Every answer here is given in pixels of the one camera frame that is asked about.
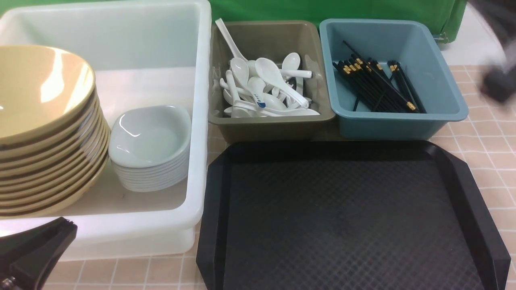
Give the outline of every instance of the textured tray surface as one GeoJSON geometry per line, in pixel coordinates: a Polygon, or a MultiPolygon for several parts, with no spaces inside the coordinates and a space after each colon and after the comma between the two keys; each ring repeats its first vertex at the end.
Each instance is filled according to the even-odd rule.
{"type": "Polygon", "coordinates": [[[224,289],[483,289],[420,159],[233,164],[224,289]]]}

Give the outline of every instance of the plastic bin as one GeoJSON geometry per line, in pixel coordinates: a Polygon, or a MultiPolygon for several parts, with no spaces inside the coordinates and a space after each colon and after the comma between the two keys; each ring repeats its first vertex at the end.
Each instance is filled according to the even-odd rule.
{"type": "Polygon", "coordinates": [[[304,82],[305,96],[313,100],[311,108],[320,113],[320,116],[302,117],[224,117],[223,111],[229,104],[224,100],[219,80],[225,78],[233,55],[219,29],[213,26],[208,120],[219,127],[226,142],[310,139],[326,121],[335,117],[315,25],[306,21],[250,21],[229,22],[226,26],[247,59],[266,57],[281,63],[289,53],[299,53],[302,69],[313,71],[313,78],[304,82]]]}
{"type": "Polygon", "coordinates": [[[187,181],[131,192],[108,163],[79,201],[48,217],[2,220],[0,236],[65,216],[78,233],[61,260],[171,254],[193,246],[206,184],[211,24],[206,0],[36,6],[0,19],[0,45],[49,45],[84,57],[95,70],[110,125],[124,111],[153,105],[182,105],[192,115],[187,181]]]}
{"type": "Polygon", "coordinates": [[[348,139],[426,140],[447,122],[465,119],[468,108],[430,31],[413,21],[327,19],[320,25],[331,107],[348,139]],[[346,40],[363,57],[385,65],[397,60],[418,92],[427,114],[371,112],[338,75],[332,61],[348,59],[346,40]]]}

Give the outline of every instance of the beige bowl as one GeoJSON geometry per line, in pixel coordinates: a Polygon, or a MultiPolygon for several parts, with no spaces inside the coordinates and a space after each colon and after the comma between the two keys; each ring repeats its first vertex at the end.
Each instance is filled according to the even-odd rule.
{"type": "Polygon", "coordinates": [[[60,140],[56,144],[43,149],[43,151],[36,153],[35,155],[19,157],[10,162],[1,162],[0,170],[15,169],[18,167],[35,164],[43,160],[53,161],[57,158],[56,154],[58,153],[61,153],[61,155],[64,152],[70,153],[70,150],[76,148],[77,145],[81,144],[82,141],[84,141],[84,139],[87,137],[87,132],[92,128],[99,110],[99,104],[96,100],[94,100],[92,106],[88,109],[88,111],[85,112],[86,118],[84,118],[82,124],[80,124],[80,126],[77,127],[72,134],[63,140],[60,140]]]}
{"type": "Polygon", "coordinates": [[[83,146],[78,148],[80,151],[79,156],[68,164],[64,166],[62,166],[62,163],[58,164],[56,167],[61,167],[60,169],[35,180],[10,186],[0,186],[0,206],[9,205],[8,202],[13,199],[33,196],[45,190],[52,190],[55,186],[66,182],[67,179],[73,177],[91,163],[96,154],[103,149],[102,140],[104,140],[105,134],[107,133],[105,132],[103,122],[97,122],[89,138],[84,141],[83,146]]]}
{"type": "MultiPolygon", "coordinates": [[[[91,146],[94,146],[99,139],[99,131],[97,132],[91,132],[91,136],[95,136],[93,133],[96,134],[96,138],[89,137],[87,142],[83,145],[83,148],[89,148],[91,146]]],[[[30,174],[24,174],[24,175],[17,175],[12,176],[10,178],[0,178],[0,186],[11,186],[16,184],[22,184],[22,183],[28,183],[30,181],[44,178],[47,180],[46,176],[48,176],[48,179],[55,178],[59,174],[62,174],[62,170],[70,170],[74,166],[80,162],[80,156],[81,151],[76,151],[75,154],[70,154],[66,156],[65,158],[58,160],[56,163],[52,164],[51,166],[48,166],[47,168],[43,168],[38,171],[31,172],[30,174]]]]}
{"type": "Polygon", "coordinates": [[[95,108],[95,106],[98,106],[98,102],[98,96],[95,91],[89,100],[89,104],[86,105],[83,111],[80,112],[75,119],[66,124],[63,128],[59,128],[53,133],[50,133],[41,138],[35,138],[31,140],[31,142],[24,144],[17,144],[15,146],[0,146],[0,162],[9,162],[14,159],[20,159],[24,156],[32,155],[35,152],[43,151],[45,148],[52,147],[55,144],[61,142],[61,140],[66,139],[71,134],[73,134],[73,132],[77,130],[81,124],[84,123],[88,117],[87,112],[91,111],[91,109],[95,108]]]}
{"type": "Polygon", "coordinates": [[[40,217],[44,215],[53,214],[57,211],[62,210],[65,207],[68,207],[78,201],[83,194],[88,191],[95,183],[98,181],[100,174],[102,173],[102,169],[106,166],[108,161],[108,156],[103,159],[103,162],[98,166],[95,174],[84,184],[82,184],[79,189],[72,193],[71,195],[64,197],[63,199],[56,201],[50,205],[42,206],[32,211],[18,212],[14,214],[0,214],[0,219],[11,219],[11,218],[34,218],[40,217]]]}
{"type": "Polygon", "coordinates": [[[96,174],[96,172],[99,170],[99,166],[105,163],[107,158],[108,141],[109,133],[104,134],[104,138],[101,141],[101,143],[104,145],[103,149],[99,152],[96,152],[95,157],[73,177],[67,179],[65,182],[59,184],[51,190],[47,190],[26,198],[10,201],[10,205],[4,205],[3,202],[3,205],[0,206],[0,215],[33,211],[37,210],[38,208],[47,207],[80,190],[82,185],[84,185],[84,183],[86,183],[96,174]]]}
{"type": "Polygon", "coordinates": [[[81,132],[80,135],[82,139],[79,141],[77,139],[73,145],[70,145],[63,150],[55,153],[54,155],[50,156],[47,159],[43,159],[41,161],[38,161],[33,164],[29,164],[22,167],[17,168],[11,168],[7,170],[0,171],[0,178],[16,178],[19,175],[27,175],[32,174],[33,172],[36,172],[40,169],[43,169],[48,166],[52,166],[53,164],[56,164],[63,158],[66,158],[67,156],[73,155],[73,154],[79,154],[80,151],[78,151],[80,144],[84,141],[84,139],[93,132],[93,130],[96,128],[96,124],[100,123],[101,119],[104,119],[104,116],[102,115],[102,111],[100,109],[96,112],[96,114],[93,115],[94,118],[91,118],[90,123],[87,124],[87,127],[85,127],[86,131],[84,134],[81,132]]]}
{"type": "Polygon", "coordinates": [[[79,56],[39,45],[0,46],[0,146],[38,139],[73,120],[95,88],[79,56]]]}

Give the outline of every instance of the tiled countertop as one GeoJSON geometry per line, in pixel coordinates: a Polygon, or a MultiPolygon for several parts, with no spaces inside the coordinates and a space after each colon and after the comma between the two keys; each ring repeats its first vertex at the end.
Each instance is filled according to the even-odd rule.
{"type": "MultiPolygon", "coordinates": [[[[450,67],[470,107],[463,122],[451,123],[432,142],[466,161],[511,255],[516,256],[516,105],[500,108],[482,99],[475,84],[483,67],[450,67]]],[[[318,139],[339,140],[336,123],[318,139]]],[[[210,126],[208,162],[226,147],[210,126]]],[[[58,263],[45,290],[202,290],[195,264],[197,244],[185,254],[134,259],[58,263]]],[[[516,290],[511,265],[507,290],[516,290]]]]}

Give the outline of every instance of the white plastic tub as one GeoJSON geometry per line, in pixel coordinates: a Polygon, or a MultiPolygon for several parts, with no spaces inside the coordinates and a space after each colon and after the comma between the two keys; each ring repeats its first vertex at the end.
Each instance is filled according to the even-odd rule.
{"type": "Polygon", "coordinates": [[[84,57],[95,69],[111,125],[133,108],[183,105],[192,116],[192,137],[187,181],[135,193],[120,185],[108,165],[77,203],[51,217],[0,220],[0,236],[65,216],[79,230],[62,260],[189,250],[206,184],[210,33],[206,0],[78,3],[7,12],[0,19],[0,45],[41,44],[84,57]]]}

